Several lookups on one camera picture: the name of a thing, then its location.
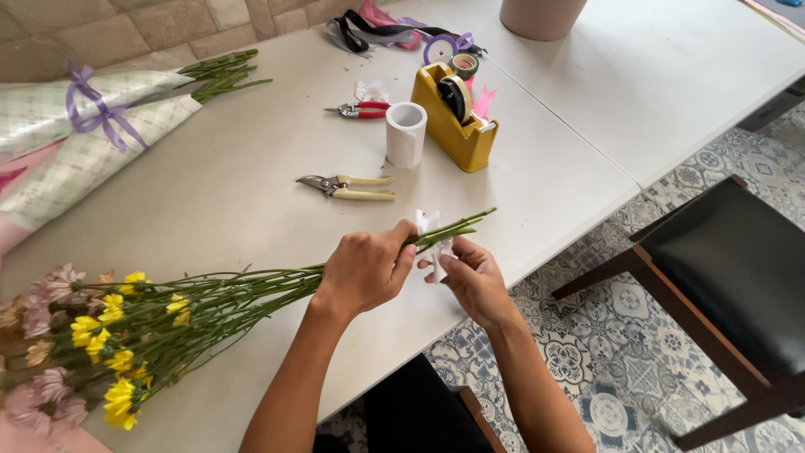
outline plaid wrapping paper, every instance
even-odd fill
[[[122,116],[151,146],[196,113],[201,104],[189,94],[125,110]],[[62,215],[120,168],[142,153],[142,145],[112,125],[129,145],[120,152],[98,127],[89,134],[70,135],[49,160],[0,201],[0,213],[35,231]]]
[[[132,71],[92,77],[89,85],[103,96],[108,107],[139,101],[193,81],[190,77],[161,71]],[[71,81],[20,84],[0,89],[0,164],[74,132],[67,116],[67,88]],[[76,108],[82,118],[98,114],[95,103],[76,92]]]

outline hand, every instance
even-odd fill
[[[464,236],[453,238],[452,256],[442,255],[439,263],[448,276],[442,281],[456,295],[473,321],[485,329],[494,329],[512,319],[521,319],[520,313],[506,291],[503,275],[492,254]],[[424,269],[432,263],[420,260],[417,267]],[[433,283],[433,273],[425,277]]]
[[[311,307],[349,323],[360,313],[397,297],[416,256],[415,245],[400,247],[417,233],[413,222],[401,220],[393,230],[341,238],[324,266]]]

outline black ribbon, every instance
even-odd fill
[[[355,24],[355,27],[358,27],[358,29],[361,31],[378,36],[397,35],[405,30],[417,30],[423,33],[428,33],[431,36],[447,35],[453,39],[459,39],[460,37],[456,33],[439,27],[413,27],[411,25],[381,25],[380,27],[372,27],[361,17],[360,14],[353,10],[347,10],[342,17],[335,18],[334,20],[341,29],[341,34],[344,36],[344,41],[347,43],[347,47],[349,50],[355,53],[363,52],[369,49],[369,43],[355,36],[352,31],[349,30],[347,20]],[[486,52],[486,49],[479,48],[477,45],[473,44],[469,49],[466,50],[466,52],[482,56],[483,52]]]

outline bouquet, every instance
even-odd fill
[[[419,252],[441,247],[496,208],[409,238]],[[40,434],[76,426],[105,402],[105,420],[130,430],[149,397],[225,351],[276,310],[312,295],[324,264],[306,268],[184,275],[154,283],[114,271],[84,283],[71,264],[0,310],[0,392],[17,426]],[[227,339],[228,346],[201,359]]]
[[[230,53],[190,65],[179,73],[134,71],[91,80],[85,73],[74,76],[72,84],[60,81],[0,90],[0,258],[139,156],[147,143],[162,139],[205,102],[222,93],[271,81],[235,86],[257,68],[246,63],[257,53],[255,49]],[[210,82],[192,94],[144,103],[147,95],[205,80]],[[98,114],[92,98],[78,94],[73,110],[78,120],[68,113],[68,90],[88,81],[98,88],[97,96],[102,95],[108,117]],[[131,108],[122,105],[133,101],[141,104]],[[87,112],[94,116],[82,119]],[[85,130],[84,123],[93,119],[96,128]],[[85,133],[74,134],[74,127]]]

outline cream-handled pruning shears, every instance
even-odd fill
[[[324,192],[325,197],[346,198],[348,200],[394,200],[394,192],[357,192],[349,190],[350,185],[385,185],[394,182],[393,177],[360,178],[348,175],[325,178],[318,176],[301,177],[296,180]]]

